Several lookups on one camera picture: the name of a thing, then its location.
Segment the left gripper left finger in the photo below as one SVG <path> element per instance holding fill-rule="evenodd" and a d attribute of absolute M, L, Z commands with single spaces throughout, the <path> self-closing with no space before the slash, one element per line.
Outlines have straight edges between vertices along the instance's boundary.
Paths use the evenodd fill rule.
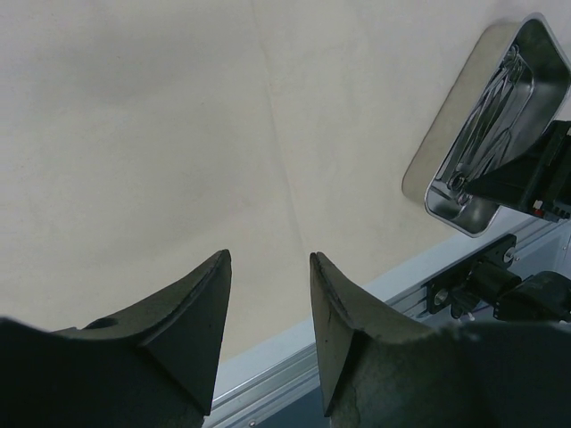
<path fill-rule="evenodd" d="M 228 312 L 229 251 L 84 328 L 1 321 L 4 427 L 200 427 Z"/>

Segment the beige cloth wrap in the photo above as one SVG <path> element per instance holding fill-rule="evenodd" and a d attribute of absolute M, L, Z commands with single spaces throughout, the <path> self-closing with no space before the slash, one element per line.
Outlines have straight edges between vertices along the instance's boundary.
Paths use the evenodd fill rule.
<path fill-rule="evenodd" d="M 48 330 L 228 249 L 223 358 L 448 239 L 401 179 L 484 29 L 567 1 L 4 1 L 1 312 Z"/>

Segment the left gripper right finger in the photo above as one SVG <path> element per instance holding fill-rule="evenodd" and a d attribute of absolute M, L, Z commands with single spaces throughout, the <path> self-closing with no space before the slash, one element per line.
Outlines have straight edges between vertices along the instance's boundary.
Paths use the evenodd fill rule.
<path fill-rule="evenodd" d="M 310 255 L 325 415 L 334 427 L 567 427 L 570 320 L 433 328 Z"/>

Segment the metal instrument tray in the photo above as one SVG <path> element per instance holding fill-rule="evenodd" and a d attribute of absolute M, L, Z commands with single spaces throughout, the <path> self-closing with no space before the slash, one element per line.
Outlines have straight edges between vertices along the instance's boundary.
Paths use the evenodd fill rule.
<path fill-rule="evenodd" d="M 556 118 L 570 94 L 570 60 L 539 12 L 499 21 L 480 36 L 401 183 L 434 218 L 471 237 L 499 204 L 468 182 L 515 159 Z"/>

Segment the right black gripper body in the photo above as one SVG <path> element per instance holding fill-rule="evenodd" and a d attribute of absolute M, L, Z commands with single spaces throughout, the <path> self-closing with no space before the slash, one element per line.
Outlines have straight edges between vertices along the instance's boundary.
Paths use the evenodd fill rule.
<path fill-rule="evenodd" d="M 527 151 L 468 182 L 466 192 L 547 221 L 570 219 L 570 123 L 552 121 Z"/>

